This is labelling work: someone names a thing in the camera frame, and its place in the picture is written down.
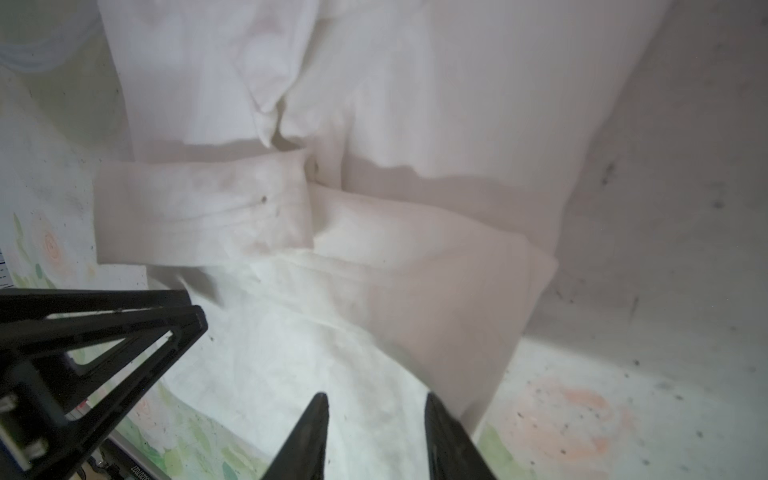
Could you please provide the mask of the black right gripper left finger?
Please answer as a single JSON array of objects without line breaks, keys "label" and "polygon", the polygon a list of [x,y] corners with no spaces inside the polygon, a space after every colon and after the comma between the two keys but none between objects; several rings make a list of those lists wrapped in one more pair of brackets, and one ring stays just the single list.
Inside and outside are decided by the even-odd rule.
[{"label": "black right gripper left finger", "polygon": [[318,392],[302,413],[262,480],[323,480],[329,402]]}]

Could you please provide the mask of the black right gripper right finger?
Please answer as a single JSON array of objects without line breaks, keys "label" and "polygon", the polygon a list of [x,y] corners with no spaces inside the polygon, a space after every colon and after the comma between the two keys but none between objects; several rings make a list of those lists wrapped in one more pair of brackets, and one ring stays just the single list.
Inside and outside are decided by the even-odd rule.
[{"label": "black right gripper right finger", "polygon": [[424,423],[431,480],[496,480],[462,425],[432,392],[426,397]]}]

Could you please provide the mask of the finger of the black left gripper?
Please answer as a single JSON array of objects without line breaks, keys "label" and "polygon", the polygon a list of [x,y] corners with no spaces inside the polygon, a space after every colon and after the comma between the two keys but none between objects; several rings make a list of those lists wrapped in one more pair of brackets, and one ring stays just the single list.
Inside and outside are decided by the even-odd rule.
[{"label": "finger of the black left gripper", "polygon": [[2,291],[2,478],[70,478],[207,329],[184,290]]}]

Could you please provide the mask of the white t-shirt with robot print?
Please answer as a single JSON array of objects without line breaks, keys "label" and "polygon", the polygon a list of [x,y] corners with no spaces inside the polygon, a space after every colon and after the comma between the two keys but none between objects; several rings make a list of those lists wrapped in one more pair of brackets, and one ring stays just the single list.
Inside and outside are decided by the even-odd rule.
[{"label": "white t-shirt with robot print", "polygon": [[133,157],[98,259],[209,324],[163,386],[269,456],[324,392],[330,478],[426,478],[427,394],[483,419],[667,7],[100,2]]}]

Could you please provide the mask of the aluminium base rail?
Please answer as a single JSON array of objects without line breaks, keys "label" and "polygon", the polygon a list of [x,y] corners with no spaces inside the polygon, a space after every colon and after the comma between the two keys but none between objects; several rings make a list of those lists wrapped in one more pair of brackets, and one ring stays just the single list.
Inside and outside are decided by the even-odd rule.
[{"label": "aluminium base rail", "polygon": [[91,454],[88,464],[103,479],[170,480],[122,434],[112,432]]}]

